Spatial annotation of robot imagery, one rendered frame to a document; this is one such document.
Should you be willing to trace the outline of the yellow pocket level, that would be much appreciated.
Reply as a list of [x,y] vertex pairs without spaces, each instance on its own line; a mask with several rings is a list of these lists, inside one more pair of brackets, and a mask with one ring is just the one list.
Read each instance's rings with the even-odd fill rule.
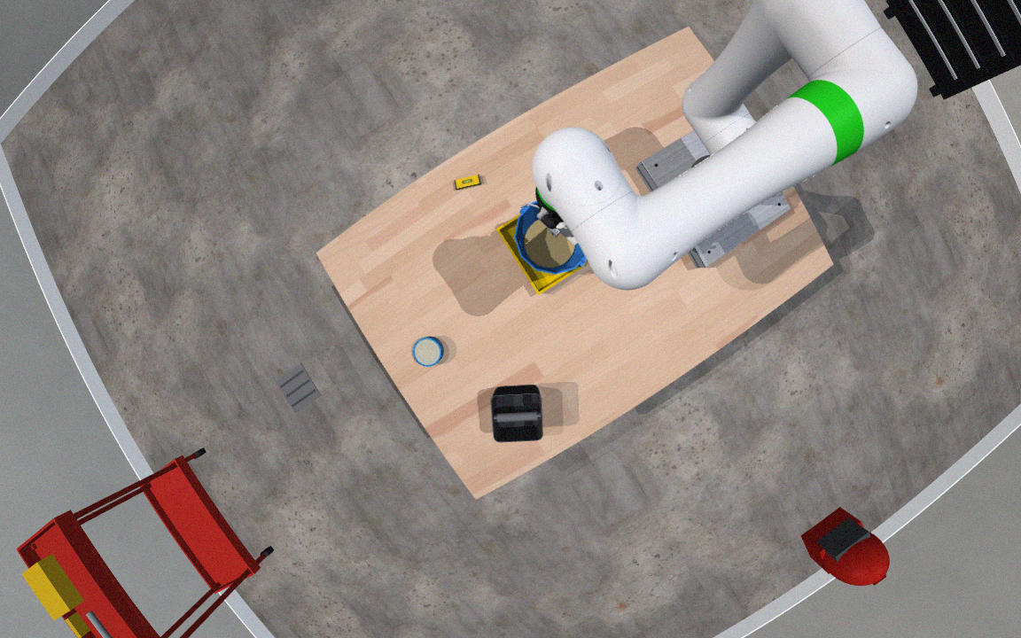
[[456,190],[461,190],[461,189],[464,189],[464,187],[472,187],[472,186],[477,186],[477,185],[481,184],[481,182],[479,181],[479,175],[477,175],[477,176],[469,176],[469,177],[465,177],[465,178],[461,178],[461,179],[454,179],[454,182],[455,182]]

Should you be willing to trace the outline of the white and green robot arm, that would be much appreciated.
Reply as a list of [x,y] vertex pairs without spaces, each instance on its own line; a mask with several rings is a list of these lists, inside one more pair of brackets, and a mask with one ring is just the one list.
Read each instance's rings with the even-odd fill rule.
[[[791,59],[809,83],[755,122],[743,102]],[[915,70],[866,0],[753,0],[683,94],[710,156],[639,197],[600,136],[565,127],[536,148],[536,192],[596,277],[635,290],[727,223],[891,132],[916,96]]]

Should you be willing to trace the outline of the blue and grey round tin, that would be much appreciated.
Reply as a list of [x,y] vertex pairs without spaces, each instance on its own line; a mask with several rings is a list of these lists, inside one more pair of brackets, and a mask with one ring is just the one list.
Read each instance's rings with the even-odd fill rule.
[[414,345],[414,358],[421,366],[436,366],[442,356],[443,345],[437,338],[421,338]]

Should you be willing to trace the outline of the yellow rectangular tray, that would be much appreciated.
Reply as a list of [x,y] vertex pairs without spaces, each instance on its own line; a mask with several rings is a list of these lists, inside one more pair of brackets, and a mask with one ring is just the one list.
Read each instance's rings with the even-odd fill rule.
[[[554,275],[550,274],[549,272],[536,271],[534,269],[534,267],[528,265],[526,260],[522,259],[521,255],[519,255],[518,247],[516,246],[516,241],[514,238],[516,230],[516,222],[518,222],[518,215],[516,215],[515,218],[504,223],[502,226],[499,227],[499,229],[497,229],[497,231],[500,234],[500,237],[503,239],[503,241],[505,241],[505,244],[508,246],[508,250],[510,250],[510,253],[513,253],[513,257],[516,259],[516,262],[519,264],[519,266],[521,266],[521,269],[523,269],[523,272],[527,271],[526,277],[528,278],[528,282],[530,282],[531,285],[534,286],[536,294],[538,295],[542,294],[544,291],[548,290],[548,288],[556,285],[556,283],[560,283],[560,280],[565,279],[565,277],[570,277],[570,275],[573,272],[582,269],[580,266],[578,266],[578,268],[576,269],[560,272],[560,274]],[[524,267],[521,265],[521,263]],[[565,274],[564,277],[562,277],[563,274]]]

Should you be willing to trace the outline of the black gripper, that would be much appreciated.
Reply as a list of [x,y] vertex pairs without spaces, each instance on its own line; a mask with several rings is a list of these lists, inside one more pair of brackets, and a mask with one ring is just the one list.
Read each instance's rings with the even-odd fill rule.
[[[538,203],[538,207],[540,208],[536,217],[538,217],[540,222],[544,223],[544,226],[546,226],[547,229],[549,229],[549,233],[552,236],[557,237],[557,235],[560,234],[560,229],[556,229],[556,226],[560,224],[560,222],[564,220],[562,220],[562,217],[560,217],[560,215],[555,213],[554,210],[551,210],[550,207],[544,205],[544,203],[542,202],[542,198],[539,197],[539,194],[538,192],[536,192],[536,189],[535,189],[535,196],[536,196],[536,203]],[[547,219],[544,218],[543,216],[546,217]],[[554,217],[555,219],[552,217]]]

